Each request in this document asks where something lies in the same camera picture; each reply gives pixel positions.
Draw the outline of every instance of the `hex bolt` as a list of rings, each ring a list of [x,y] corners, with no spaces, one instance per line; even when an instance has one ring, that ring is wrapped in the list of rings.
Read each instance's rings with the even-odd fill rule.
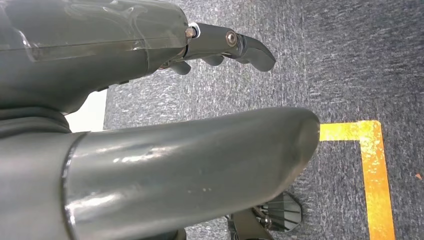
[[[226,33],[225,39],[226,43],[230,47],[234,47],[237,44],[237,34],[232,30]]]

